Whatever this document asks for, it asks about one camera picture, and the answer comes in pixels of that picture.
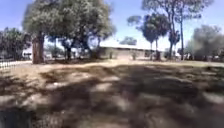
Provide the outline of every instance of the hazy sky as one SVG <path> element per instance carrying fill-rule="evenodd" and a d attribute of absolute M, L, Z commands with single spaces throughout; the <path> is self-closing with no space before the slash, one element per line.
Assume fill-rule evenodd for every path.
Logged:
<path fill-rule="evenodd" d="M 141 10 L 142 0 L 107 0 L 114 6 L 111 15 L 114 25 L 117 28 L 115 36 L 103 42 L 103 45 L 118 46 L 116 40 L 122 40 L 125 36 L 132 36 L 138 40 L 139 48 L 149 48 L 149 43 L 142 37 L 141 32 L 134 27 L 127 25 L 127 18 L 131 15 L 144 15 Z M 32 0 L 0 0 L 0 29 L 5 27 L 21 28 L 23 14 L 28 3 Z M 200 20 L 186 21 L 184 26 L 185 43 L 191 38 L 193 30 L 202 24 L 217 25 L 224 30 L 224 1 L 215 0 L 215 3 L 206 8 Z M 167 38 L 159 41 L 159 49 L 164 50 L 169 47 Z"/>

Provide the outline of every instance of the green foliage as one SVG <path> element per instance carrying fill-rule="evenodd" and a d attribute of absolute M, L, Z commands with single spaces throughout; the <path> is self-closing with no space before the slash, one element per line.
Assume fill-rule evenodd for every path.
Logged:
<path fill-rule="evenodd" d="M 145 39 L 151 43 L 151 51 L 154 41 L 156 41 L 156 49 L 158 49 L 157 41 L 159 37 L 165 36 L 170 28 L 170 23 L 166 15 L 153 13 L 152 15 L 146 15 L 143 21 L 141 20 L 142 18 L 140 16 L 131 16 L 127 21 L 129 24 L 138 25 L 137 29 L 140 30 Z"/>
<path fill-rule="evenodd" d="M 181 40 L 183 47 L 183 20 L 200 18 L 200 12 L 213 3 L 213 0 L 142 0 L 142 9 L 150 13 L 164 12 L 170 23 L 170 59 L 172 47 L 175 45 L 175 22 L 181 23 Z"/>
<path fill-rule="evenodd" d="M 21 59 L 23 50 L 31 46 L 26 40 L 26 34 L 16 28 L 0 31 L 0 38 L 0 50 L 3 51 L 1 55 L 4 57 Z"/>
<path fill-rule="evenodd" d="M 125 37 L 124 40 L 120 42 L 122 45 L 136 45 L 137 40 L 133 37 Z"/>
<path fill-rule="evenodd" d="M 187 54 L 199 57 L 218 56 L 224 48 L 224 36 L 216 26 L 202 25 L 196 28 L 192 40 L 186 46 Z"/>
<path fill-rule="evenodd" d="M 60 47 L 57 46 L 53 46 L 53 45 L 47 45 L 47 47 L 45 48 L 45 51 L 47 53 L 50 53 L 52 57 L 57 58 L 59 55 L 60 56 L 64 56 L 65 52 L 63 49 L 61 49 Z"/>
<path fill-rule="evenodd" d="M 90 39 L 100 42 L 116 32 L 111 11 L 103 0 L 35 0 L 27 7 L 23 28 L 32 35 L 60 39 L 69 49 L 79 44 L 91 50 Z"/>

